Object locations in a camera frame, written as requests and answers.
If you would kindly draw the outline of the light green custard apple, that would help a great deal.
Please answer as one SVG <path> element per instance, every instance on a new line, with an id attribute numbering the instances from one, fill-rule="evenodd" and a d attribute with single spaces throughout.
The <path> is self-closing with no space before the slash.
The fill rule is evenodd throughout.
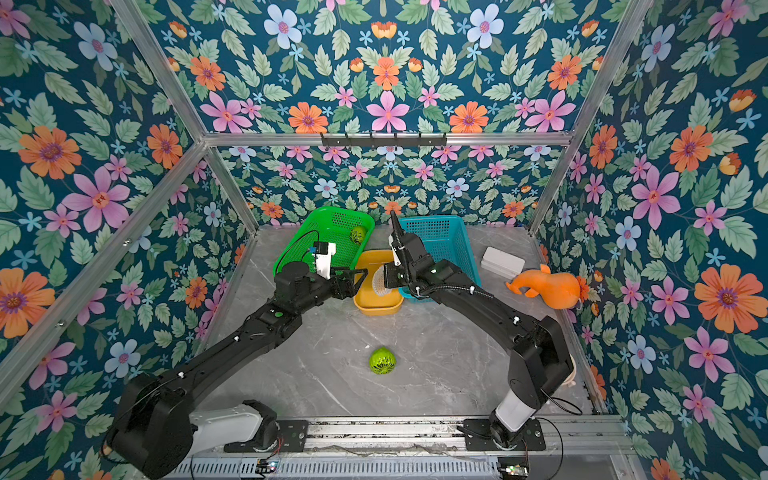
<path id="1" fill-rule="evenodd" d="M 389 374 L 395 369 L 396 364 L 396 356 L 386 347 L 376 349 L 368 361 L 370 370 L 377 375 Z"/>

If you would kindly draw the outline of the dark speckled custard apple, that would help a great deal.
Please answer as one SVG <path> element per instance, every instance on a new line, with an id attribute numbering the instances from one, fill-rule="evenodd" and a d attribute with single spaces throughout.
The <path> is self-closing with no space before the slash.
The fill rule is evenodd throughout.
<path id="1" fill-rule="evenodd" d="M 354 244 L 361 245 L 366 238 L 367 232 L 368 230 L 365 227 L 358 225 L 350 230 L 349 238 Z"/>

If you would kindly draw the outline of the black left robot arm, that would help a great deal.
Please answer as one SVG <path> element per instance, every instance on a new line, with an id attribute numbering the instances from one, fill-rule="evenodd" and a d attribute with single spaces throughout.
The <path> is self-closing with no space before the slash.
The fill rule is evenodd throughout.
<path id="1" fill-rule="evenodd" d="M 141 374 L 125 387 L 102 446 L 151 479 L 171 473 L 193 450 L 202 429 L 192 420 L 200 402 L 302 325 L 302 314 L 329 299 L 354 297 L 368 272 L 331 268 L 328 279 L 303 262 L 275 277 L 275 291 L 232 334 L 191 361 L 158 376 Z"/>

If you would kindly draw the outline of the white foam net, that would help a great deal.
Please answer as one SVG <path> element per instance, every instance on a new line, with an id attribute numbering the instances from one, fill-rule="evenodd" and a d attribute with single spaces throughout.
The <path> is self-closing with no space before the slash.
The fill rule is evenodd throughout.
<path id="1" fill-rule="evenodd" d="M 380 266 L 373 274 L 371 288 L 377 297 L 386 297 L 391 289 L 385 285 L 385 268 Z"/>

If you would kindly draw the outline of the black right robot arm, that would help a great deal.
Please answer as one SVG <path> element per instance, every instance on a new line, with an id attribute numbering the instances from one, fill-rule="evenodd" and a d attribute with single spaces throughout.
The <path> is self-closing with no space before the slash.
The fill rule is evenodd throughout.
<path id="1" fill-rule="evenodd" d="M 405 231 L 391 215 L 394 260 L 384 265 L 388 288 L 405 287 L 416 299 L 428 298 L 481 328 L 509 355 L 509 390 L 490 415 L 490 437 L 510 449 L 525 424 L 550 400 L 574 370 L 559 322 L 519 312 L 482 289 L 458 266 L 436 261 L 421 238 Z"/>

